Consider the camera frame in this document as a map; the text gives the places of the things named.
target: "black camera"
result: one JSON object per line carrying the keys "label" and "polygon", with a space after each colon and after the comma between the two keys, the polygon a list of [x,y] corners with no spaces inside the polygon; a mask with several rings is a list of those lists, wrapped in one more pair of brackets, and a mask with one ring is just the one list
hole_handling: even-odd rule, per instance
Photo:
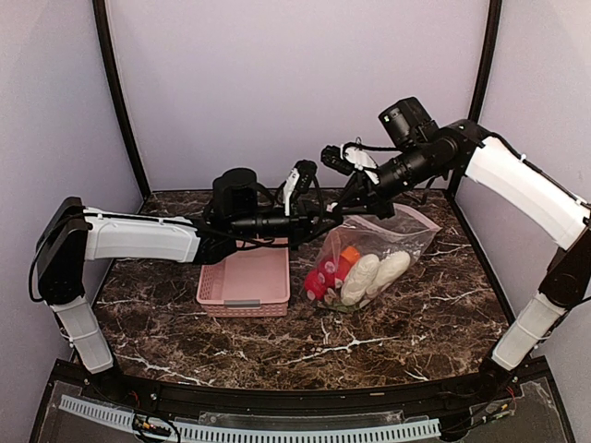
{"label": "black camera", "polygon": [[428,143],[439,127],[416,97],[400,100],[379,116],[394,146],[404,152]]}

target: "basket handle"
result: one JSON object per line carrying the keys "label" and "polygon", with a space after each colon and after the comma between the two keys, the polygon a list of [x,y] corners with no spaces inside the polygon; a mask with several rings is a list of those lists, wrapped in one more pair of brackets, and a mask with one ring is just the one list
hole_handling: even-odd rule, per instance
{"label": "basket handle", "polygon": [[260,309],[260,300],[224,300],[223,306],[230,309]]}

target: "plastic bag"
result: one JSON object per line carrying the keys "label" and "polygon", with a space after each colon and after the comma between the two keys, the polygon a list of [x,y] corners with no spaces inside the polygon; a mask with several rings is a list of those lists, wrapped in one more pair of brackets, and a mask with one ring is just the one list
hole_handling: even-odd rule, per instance
{"label": "plastic bag", "polygon": [[390,219],[355,215],[330,231],[304,283],[308,299],[320,307],[357,311],[416,263],[440,227],[417,210],[394,207]]}

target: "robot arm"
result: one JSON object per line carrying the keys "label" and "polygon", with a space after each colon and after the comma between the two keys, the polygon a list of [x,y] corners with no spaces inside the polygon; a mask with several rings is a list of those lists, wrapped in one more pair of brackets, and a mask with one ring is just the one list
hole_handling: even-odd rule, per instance
{"label": "robot arm", "polygon": [[[501,136],[467,120],[437,128],[414,98],[397,102],[380,120],[402,154],[377,168],[375,185],[352,177],[344,204],[362,204],[387,217],[391,215],[385,204],[388,198],[459,169],[513,203],[559,247],[537,293],[480,367],[482,382],[494,391],[511,378],[511,371],[557,321],[583,300],[591,278],[589,205],[528,162]],[[329,158],[325,164],[338,162],[335,152],[332,147],[325,150],[323,157]]]}
{"label": "robot arm", "polygon": [[[322,162],[350,176],[337,201],[325,209],[302,201],[314,183],[316,165],[300,161],[277,195],[257,183],[248,169],[234,169],[213,182],[213,198],[197,220],[114,214],[84,208],[67,199],[37,246],[41,299],[58,315],[82,363],[93,374],[114,364],[81,283],[85,259],[151,257],[211,264],[238,250],[236,241],[271,246],[268,238],[287,237],[295,248],[337,226],[347,213],[393,215],[391,199],[449,171],[500,194],[539,224],[559,252],[537,293],[480,367],[482,385],[506,383],[515,369],[570,309],[581,303],[591,278],[589,205],[519,155],[500,136],[468,120],[439,128],[417,99],[397,102],[380,121],[401,154],[377,165],[360,143],[329,146]],[[258,194],[271,204],[260,205]]]}

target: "red wire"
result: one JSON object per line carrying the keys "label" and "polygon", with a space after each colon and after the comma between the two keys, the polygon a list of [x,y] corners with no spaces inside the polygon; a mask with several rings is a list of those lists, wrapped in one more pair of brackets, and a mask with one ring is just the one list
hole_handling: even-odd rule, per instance
{"label": "red wire", "polygon": [[129,393],[133,396],[134,399],[136,399],[136,407],[138,408],[139,407],[139,395],[134,390],[130,391]]}
{"label": "red wire", "polygon": [[509,386],[507,387],[507,392],[509,392],[511,394],[511,398],[513,399],[513,405],[515,406],[513,408],[513,412],[515,412],[515,411],[517,411],[517,400],[515,399],[515,392]]}

